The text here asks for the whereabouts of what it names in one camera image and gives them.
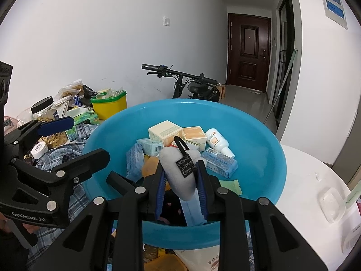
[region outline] light switch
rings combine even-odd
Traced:
[[[170,26],[170,18],[164,16],[163,17],[163,25]]]

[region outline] white plastic bottle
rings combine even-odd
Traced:
[[[234,154],[228,148],[228,141],[220,134],[217,129],[208,129],[205,135],[207,137],[207,143],[212,149],[226,155],[227,157],[230,157],[232,159],[234,158]]]

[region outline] gray plush toy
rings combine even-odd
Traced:
[[[201,158],[201,153],[198,150],[189,150],[185,152],[189,154],[194,164],[196,164],[197,161],[202,160],[204,161],[204,165],[207,165],[207,161],[204,158]],[[176,162],[182,157],[183,154],[181,151],[175,147],[165,147],[159,153],[159,161],[163,166],[170,187],[180,199],[189,201],[194,195],[196,181],[194,174],[184,177],[181,173]]]

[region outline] black jar lid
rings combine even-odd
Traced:
[[[33,114],[44,110],[46,107],[49,107],[51,104],[54,103],[53,97],[47,97],[45,99],[42,99],[41,101],[35,103],[33,106],[31,106],[31,112]]]

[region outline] white round table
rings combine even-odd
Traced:
[[[321,257],[329,271],[335,271],[348,255],[342,253],[346,235],[361,223],[359,209],[355,203],[339,222],[328,223],[319,199],[330,187],[336,188],[345,198],[350,193],[347,185],[316,158],[286,145],[282,148],[287,177],[276,206]]]

